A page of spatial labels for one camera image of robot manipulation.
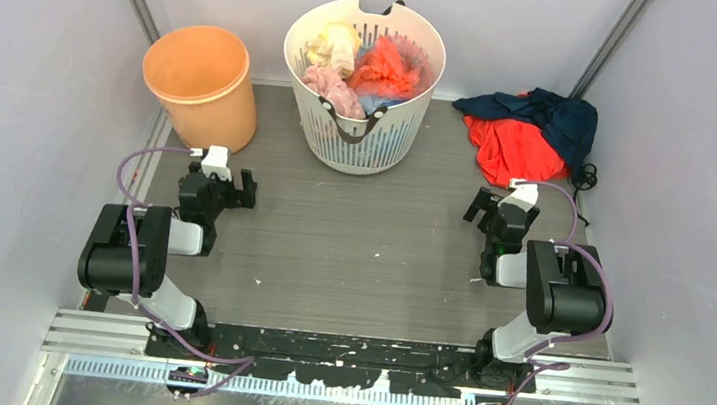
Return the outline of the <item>white slotted laundry basket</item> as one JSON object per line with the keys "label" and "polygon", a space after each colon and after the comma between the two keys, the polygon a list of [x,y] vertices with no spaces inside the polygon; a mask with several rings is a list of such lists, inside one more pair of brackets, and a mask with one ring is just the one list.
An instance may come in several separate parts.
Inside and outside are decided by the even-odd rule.
{"label": "white slotted laundry basket", "polygon": [[[408,41],[421,51],[422,61],[429,65],[429,87],[414,98],[382,106],[364,119],[337,113],[332,101],[301,81],[310,65],[305,56],[306,43],[333,20],[355,28],[367,48],[383,36]],[[391,3],[380,14],[365,12],[360,0],[334,0],[297,19],[284,42],[284,59],[291,75],[300,126],[315,156],[334,170],[360,176],[380,173],[398,164],[412,147],[445,71],[445,44],[435,27],[402,0]]]}

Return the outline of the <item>orange plastic trash bin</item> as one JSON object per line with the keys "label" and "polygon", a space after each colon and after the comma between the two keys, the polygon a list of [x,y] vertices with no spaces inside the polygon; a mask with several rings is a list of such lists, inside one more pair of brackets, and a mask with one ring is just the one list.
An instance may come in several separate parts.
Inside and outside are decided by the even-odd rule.
{"label": "orange plastic trash bin", "polygon": [[142,77],[185,146],[239,152],[257,130],[250,63],[234,33],[194,25],[154,42],[143,57]]}

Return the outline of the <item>pale yellow trash bag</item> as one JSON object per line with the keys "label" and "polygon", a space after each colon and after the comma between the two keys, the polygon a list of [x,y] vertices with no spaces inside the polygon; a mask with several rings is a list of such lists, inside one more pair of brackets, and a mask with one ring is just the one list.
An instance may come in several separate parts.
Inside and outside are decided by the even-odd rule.
{"label": "pale yellow trash bag", "polygon": [[332,69],[342,78],[350,77],[362,41],[356,28],[344,22],[327,22],[314,37],[308,40],[308,62]]}

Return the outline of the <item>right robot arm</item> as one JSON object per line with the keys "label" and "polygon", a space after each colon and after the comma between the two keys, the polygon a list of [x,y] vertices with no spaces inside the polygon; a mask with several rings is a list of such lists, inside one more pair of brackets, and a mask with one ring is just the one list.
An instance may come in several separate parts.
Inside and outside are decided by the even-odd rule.
{"label": "right robot arm", "polygon": [[526,187],[505,196],[482,187],[462,217],[472,223],[482,217],[481,280],[526,295],[521,314],[476,343],[466,376],[483,387],[524,380],[535,367],[534,354],[611,325],[595,247],[526,239],[540,212],[536,200]]}

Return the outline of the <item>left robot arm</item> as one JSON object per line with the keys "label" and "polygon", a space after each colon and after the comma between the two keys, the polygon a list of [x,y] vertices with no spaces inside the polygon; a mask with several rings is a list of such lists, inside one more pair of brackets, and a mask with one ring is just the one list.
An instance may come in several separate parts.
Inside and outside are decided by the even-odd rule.
{"label": "left robot arm", "polygon": [[203,172],[197,162],[178,183],[178,204],[101,209],[77,264],[81,286],[123,300],[149,318],[151,354],[209,359],[211,330],[201,302],[167,276],[169,256],[202,256],[217,240],[227,209],[252,209],[258,185],[251,171],[236,179]]}

